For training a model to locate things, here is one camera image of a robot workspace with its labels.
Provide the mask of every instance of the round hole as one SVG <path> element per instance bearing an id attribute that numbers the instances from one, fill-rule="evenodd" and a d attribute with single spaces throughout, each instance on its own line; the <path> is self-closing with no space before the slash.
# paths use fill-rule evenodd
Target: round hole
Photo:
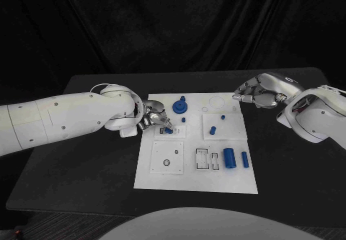
<path id="1" fill-rule="evenodd" d="M 168 159 L 165 159 L 165 160 L 163 161 L 163 165 L 164 165 L 164 166 L 168 166 L 168 165 L 170 165 L 170 160 L 168 160 Z"/>

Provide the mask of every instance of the dark tabletop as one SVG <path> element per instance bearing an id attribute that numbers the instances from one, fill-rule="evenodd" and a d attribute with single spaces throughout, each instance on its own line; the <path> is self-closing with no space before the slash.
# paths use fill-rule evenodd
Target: dark tabletop
<path id="1" fill-rule="evenodd" d="M 225 93 L 263 72 L 305 89 L 327 84 L 315 68 L 76 75 L 65 94 L 93 85 L 127 86 L 145 99 L 161 93 Z M 295 226 L 346 225 L 346 150 L 331 139 L 310 143 L 276 122 L 275 109 L 240 103 L 258 194 L 134 189 L 141 133 L 95 133 L 34 148 L 11 195 L 10 210 L 140 216 L 161 209 L 227 209 Z"/>

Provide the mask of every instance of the black curtain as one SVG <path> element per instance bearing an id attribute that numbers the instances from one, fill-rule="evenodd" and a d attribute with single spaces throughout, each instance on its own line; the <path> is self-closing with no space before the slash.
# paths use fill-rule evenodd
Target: black curtain
<path id="1" fill-rule="evenodd" d="M 59 95 L 78 74 L 317 67 L 346 89 L 344 13 L 333 0 L 7 1 L 0 104 Z M 0 157 L 3 228 L 30 152 Z"/>

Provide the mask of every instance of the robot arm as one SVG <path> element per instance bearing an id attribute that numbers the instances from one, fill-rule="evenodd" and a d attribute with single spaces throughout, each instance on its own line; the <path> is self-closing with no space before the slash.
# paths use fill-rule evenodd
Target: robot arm
<path id="1" fill-rule="evenodd" d="M 346 149 L 344 91 L 325 85 L 304 91 L 291 78 L 268 72 L 248 80 L 233 93 L 235 100 L 255 103 L 258 108 L 285 103 L 276 121 L 310 142 L 331 137 Z"/>
<path id="2" fill-rule="evenodd" d="M 127 87 L 109 84 L 99 94 L 66 94 L 0 106 L 0 156 L 89 134 L 102 126 L 119 130 L 122 138 L 135 136 L 142 117 L 148 121 L 144 129 L 154 124 L 171 128 L 163 104 L 160 109 L 145 104 L 152 101 L 142 102 Z"/>

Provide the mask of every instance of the white round object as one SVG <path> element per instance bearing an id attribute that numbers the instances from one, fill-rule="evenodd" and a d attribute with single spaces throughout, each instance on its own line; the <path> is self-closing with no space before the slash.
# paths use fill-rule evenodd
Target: white round object
<path id="1" fill-rule="evenodd" d="M 222 97 L 213 96 L 213 97 L 209 99 L 209 104 L 210 104 L 210 106 L 212 106 L 214 109 L 222 109 L 222 107 L 225 106 L 225 100 L 223 100 Z"/>
<path id="2" fill-rule="evenodd" d="M 262 217 L 222 209 L 183 207 L 145 214 L 115 227 L 99 240 L 318 240 Z"/>

